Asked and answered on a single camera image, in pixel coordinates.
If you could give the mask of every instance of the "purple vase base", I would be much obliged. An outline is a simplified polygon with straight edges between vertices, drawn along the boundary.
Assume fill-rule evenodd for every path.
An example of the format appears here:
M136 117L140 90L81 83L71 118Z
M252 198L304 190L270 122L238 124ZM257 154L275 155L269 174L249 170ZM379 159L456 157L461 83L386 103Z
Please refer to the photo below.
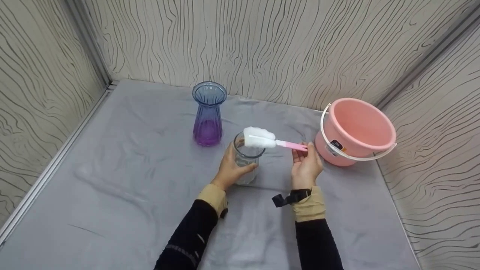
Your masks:
M201 146L214 146L222 138L222 128L216 121L205 120L193 129L193 138Z

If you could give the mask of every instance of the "clear glass jar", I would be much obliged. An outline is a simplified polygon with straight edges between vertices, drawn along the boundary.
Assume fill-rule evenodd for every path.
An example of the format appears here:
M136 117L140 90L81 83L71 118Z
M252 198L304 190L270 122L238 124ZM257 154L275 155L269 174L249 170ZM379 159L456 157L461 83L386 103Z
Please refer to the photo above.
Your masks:
M246 147L243 131L238 133L233 140L233 146L235 147L235 162L240 167L247 166L252 163L259 164L260 157L265 152L265 148ZM252 172L242 176L236 184L249 184L257 176L257 168Z

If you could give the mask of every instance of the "beige cuff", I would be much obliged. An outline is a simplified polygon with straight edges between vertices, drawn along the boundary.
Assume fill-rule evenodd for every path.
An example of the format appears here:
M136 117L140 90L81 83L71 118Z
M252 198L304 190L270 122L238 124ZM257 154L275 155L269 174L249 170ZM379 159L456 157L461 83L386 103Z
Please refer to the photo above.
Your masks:
M214 184L206 185L197 197L198 200L207 202L215 209L218 217L223 209L227 208L227 198L225 191Z
M319 187L312 187L312 194L298 203L292 204L295 221L312 221L325 218L325 202Z

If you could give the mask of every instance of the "glass vase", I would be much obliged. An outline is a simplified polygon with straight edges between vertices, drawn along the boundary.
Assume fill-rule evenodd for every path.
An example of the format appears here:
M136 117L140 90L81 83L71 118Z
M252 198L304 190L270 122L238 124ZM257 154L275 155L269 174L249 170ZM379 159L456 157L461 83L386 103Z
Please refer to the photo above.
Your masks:
M235 147L235 163L240 166L247 166L252 163L259 164L260 157L264 154L265 148L246 147L243 132L238 133L233 140ZM250 184L257 176L257 168L243 175L236 184Z
M193 138L201 146L213 146L222 138L220 104L227 99L227 91L218 83L202 82L193 88L193 98L198 103L193 126Z

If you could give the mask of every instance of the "gray cloth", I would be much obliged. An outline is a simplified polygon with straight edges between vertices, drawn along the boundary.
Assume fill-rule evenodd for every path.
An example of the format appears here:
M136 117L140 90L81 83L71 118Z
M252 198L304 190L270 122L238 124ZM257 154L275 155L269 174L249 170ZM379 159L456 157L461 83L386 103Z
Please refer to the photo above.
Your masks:
M228 143L247 126L312 141L320 112L228 97L215 147L192 139L191 89L122 80L0 252L2 269L152 269ZM268 149L252 187L228 192L229 212L200 269L300 269L290 207L289 149ZM375 162L325 164L317 179L345 269L418 269Z

